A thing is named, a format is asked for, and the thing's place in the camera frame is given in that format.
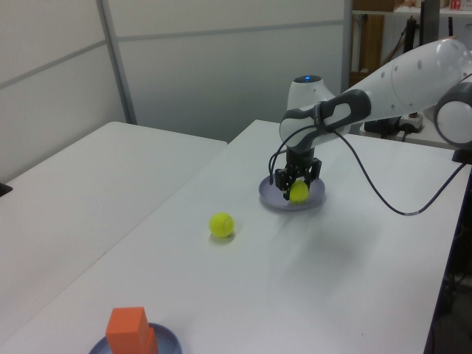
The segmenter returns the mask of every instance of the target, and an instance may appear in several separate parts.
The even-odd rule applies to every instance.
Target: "floor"
[[[472,175],[424,354],[472,354]]]
[[[468,278],[472,286],[472,277]],[[424,354],[471,354],[472,353],[472,288],[468,294],[458,292],[454,297],[452,311],[433,321],[434,348],[431,331]]]

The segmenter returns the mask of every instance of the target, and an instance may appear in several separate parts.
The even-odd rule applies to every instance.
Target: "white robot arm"
[[[277,187],[288,198],[296,178],[305,177],[308,185],[318,178],[321,162],[313,160],[314,148],[336,139],[333,131],[347,133],[354,123],[398,117],[433,105],[441,137],[472,149],[469,75],[471,53],[459,41],[445,39],[401,55],[337,97],[319,77],[295,79],[280,123],[280,137],[288,149],[285,169],[275,173]]]

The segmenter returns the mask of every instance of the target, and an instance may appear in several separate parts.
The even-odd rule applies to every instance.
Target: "cardboard box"
[[[353,0],[353,10],[393,12],[405,0]]]

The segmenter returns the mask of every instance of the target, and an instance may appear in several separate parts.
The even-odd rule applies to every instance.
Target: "white table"
[[[109,123],[0,198],[0,343],[226,146]]]
[[[404,134],[405,132],[401,131],[400,133],[397,133],[396,135],[388,135],[386,138],[389,140],[395,140],[397,142],[401,142]],[[370,137],[375,137],[375,138],[381,137],[380,134],[365,131],[364,124],[361,126],[359,130],[359,135],[370,136]],[[422,130],[419,133],[408,134],[405,138],[405,142],[410,142],[412,144],[434,146],[436,148],[456,150],[456,147],[448,144],[443,138],[441,138],[436,128],[434,127],[434,123],[426,117],[423,118]]]
[[[457,167],[450,150],[347,138],[386,199],[406,211]],[[145,306],[189,354],[422,353],[470,167],[406,218],[381,203],[336,140],[316,150],[324,205],[275,212],[257,188],[279,143],[277,124],[254,122],[0,353],[87,353],[122,306]],[[209,236],[219,211],[235,219],[230,243]]]

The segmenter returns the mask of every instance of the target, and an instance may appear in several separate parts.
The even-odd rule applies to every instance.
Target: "white wall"
[[[295,77],[341,91],[344,0],[108,6],[140,125],[229,142],[254,119],[279,122]]]
[[[0,181],[124,121],[95,0],[0,3]]]

